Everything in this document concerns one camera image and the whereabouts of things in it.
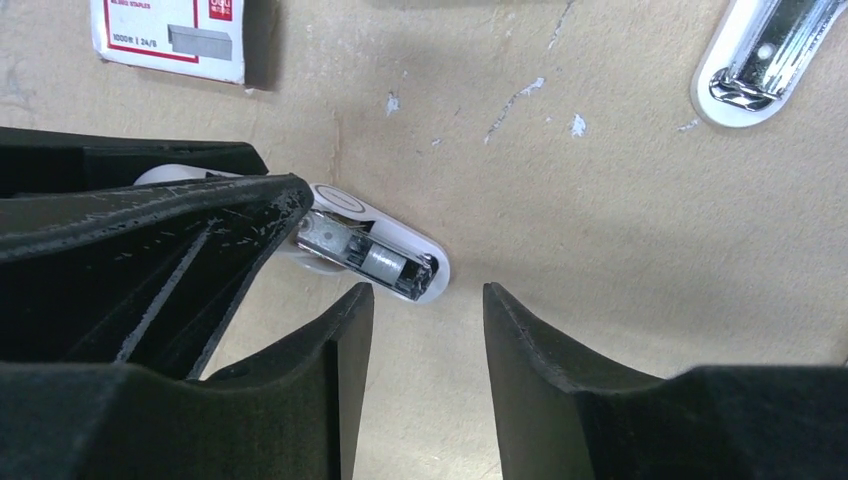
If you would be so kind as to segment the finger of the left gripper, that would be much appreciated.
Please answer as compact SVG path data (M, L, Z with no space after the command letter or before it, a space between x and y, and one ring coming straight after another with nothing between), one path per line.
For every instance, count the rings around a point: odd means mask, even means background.
M245 142L116 138L3 127L1 197L66 194L132 185L166 164L240 175L268 168Z

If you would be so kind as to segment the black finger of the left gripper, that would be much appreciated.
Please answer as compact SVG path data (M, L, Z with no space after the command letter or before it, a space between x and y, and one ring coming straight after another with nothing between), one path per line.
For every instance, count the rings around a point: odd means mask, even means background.
M1 203L1 358L195 379L312 206L292 174Z

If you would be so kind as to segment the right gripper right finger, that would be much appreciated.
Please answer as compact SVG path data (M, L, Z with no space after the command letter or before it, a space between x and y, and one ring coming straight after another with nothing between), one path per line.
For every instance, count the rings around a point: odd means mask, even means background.
M483 288L507 479L843 479L847 371L707 365L669 379L620 364Z

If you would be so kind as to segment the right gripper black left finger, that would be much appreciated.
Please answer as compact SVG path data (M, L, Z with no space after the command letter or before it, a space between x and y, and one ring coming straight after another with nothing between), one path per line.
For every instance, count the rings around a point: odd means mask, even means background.
M203 381L132 364L5 364L5 479L349 479L374 324L359 283Z

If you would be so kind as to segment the red staple box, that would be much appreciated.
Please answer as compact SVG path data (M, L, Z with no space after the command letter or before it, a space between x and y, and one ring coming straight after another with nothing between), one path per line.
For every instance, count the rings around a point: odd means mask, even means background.
M237 0L91 0L92 44L107 62L246 83L245 3Z

